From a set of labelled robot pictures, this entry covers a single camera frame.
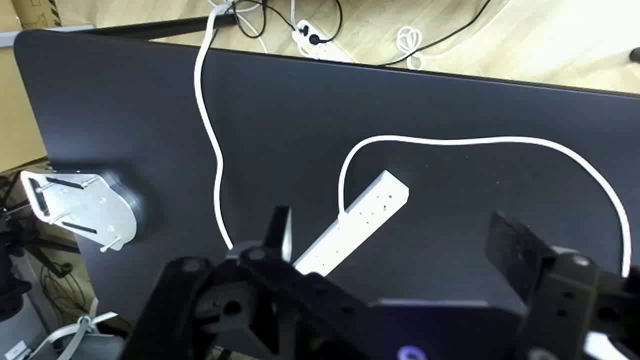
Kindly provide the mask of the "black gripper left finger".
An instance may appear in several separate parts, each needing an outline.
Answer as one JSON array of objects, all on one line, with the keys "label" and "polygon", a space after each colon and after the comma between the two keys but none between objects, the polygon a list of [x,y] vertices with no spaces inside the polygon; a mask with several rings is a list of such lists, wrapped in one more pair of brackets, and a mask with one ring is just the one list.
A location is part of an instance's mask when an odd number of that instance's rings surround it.
[{"label": "black gripper left finger", "polygon": [[285,261],[292,259],[292,210],[278,206],[268,223],[264,245]]}]

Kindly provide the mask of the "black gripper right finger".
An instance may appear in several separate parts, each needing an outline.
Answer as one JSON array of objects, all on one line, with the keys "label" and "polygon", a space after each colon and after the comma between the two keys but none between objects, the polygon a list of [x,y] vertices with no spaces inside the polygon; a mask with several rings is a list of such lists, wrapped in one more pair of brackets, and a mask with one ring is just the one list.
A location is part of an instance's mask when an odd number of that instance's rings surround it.
[{"label": "black gripper right finger", "polygon": [[522,302],[538,285],[545,261],[556,255],[543,237],[504,212],[490,215],[484,252]]}]

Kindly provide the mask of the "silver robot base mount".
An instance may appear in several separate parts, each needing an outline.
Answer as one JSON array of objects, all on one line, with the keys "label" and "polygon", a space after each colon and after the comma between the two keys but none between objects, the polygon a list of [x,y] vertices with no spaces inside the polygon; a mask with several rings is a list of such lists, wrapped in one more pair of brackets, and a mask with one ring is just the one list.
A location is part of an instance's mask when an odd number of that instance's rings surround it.
[{"label": "silver robot base mount", "polygon": [[35,215],[101,245],[123,250],[137,237],[135,206],[101,173],[21,171]]}]

